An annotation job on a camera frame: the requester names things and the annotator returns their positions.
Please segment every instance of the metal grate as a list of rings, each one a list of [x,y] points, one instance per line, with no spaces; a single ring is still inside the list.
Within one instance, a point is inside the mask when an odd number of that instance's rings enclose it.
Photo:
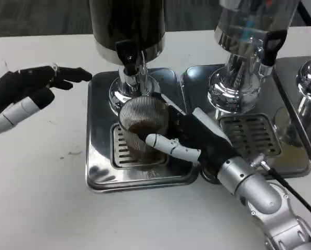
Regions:
[[[153,166],[165,165],[167,163],[167,157],[161,155],[161,157],[154,162],[142,162],[139,159],[134,158],[126,145],[123,133],[118,124],[114,125],[111,129],[111,159],[114,167],[127,168],[127,167],[146,167],[150,169]]]
[[[251,159],[258,153],[269,157],[280,155],[280,143],[266,115],[224,116],[219,122],[243,158]]]

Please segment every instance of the brown liquid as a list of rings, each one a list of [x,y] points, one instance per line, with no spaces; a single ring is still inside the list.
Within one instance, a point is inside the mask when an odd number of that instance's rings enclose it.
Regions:
[[[132,125],[128,131],[134,134],[156,133],[159,130],[159,126],[152,121],[141,121],[140,123]]]
[[[128,129],[128,131],[134,134],[139,134],[139,133],[149,134],[149,133],[157,133],[159,129],[160,127],[154,124],[154,122],[142,121],[140,123],[132,125]],[[147,146],[147,147],[149,147],[149,150],[148,150],[148,159],[144,160],[146,163],[153,162],[156,159],[161,158],[162,153],[160,151],[156,149],[152,150],[150,146]],[[128,148],[129,148],[130,153],[133,156],[135,156],[136,158],[139,158],[140,152],[138,150],[131,148],[129,146]]]

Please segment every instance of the white tabletop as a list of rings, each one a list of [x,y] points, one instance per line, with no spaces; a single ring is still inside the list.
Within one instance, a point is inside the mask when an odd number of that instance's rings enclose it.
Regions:
[[[290,28],[279,57],[305,55],[311,28]],[[172,32],[150,67],[181,74],[226,57],[213,31]],[[92,35],[0,38],[3,60],[11,70],[49,62],[93,74],[117,69],[97,54]],[[54,92],[49,107],[0,135],[0,249],[263,249],[245,208],[201,177],[165,189],[88,190],[87,83]],[[289,182],[311,203],[311,174]],[[309,212],[292,200],[311,225]]]

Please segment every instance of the robotic hand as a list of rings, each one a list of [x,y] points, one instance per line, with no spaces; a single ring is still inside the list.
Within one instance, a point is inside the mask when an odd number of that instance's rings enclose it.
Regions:
[[[64,68],[56,64],[8,70],[0,67],[0,134],[47,107],[55,98],[55,87],[69,90],[71,82],[90,81],[92,75],[82,68]]]
[[[293,213],[287,191],[278,184],[268,183],[255,171],[254,167],[261,165],[269,173],[275,172],[263,157],[259,156],[248,164],[232,147],[224,132],[201,109],[196,108],[193,113],[185,114],[165,95],[153,93],[152,96],[167,104],[170,127],[177,132],[175,136],[179,139],[170,140],[155,131],[143,129],[138,133],[141,140],[168,155],[190,161],[195,166],[203,164],[249,209],[256,224],[264,232],[268,249],[311,249],[311,228]],[[291,190],[281,177],[276,179]]]

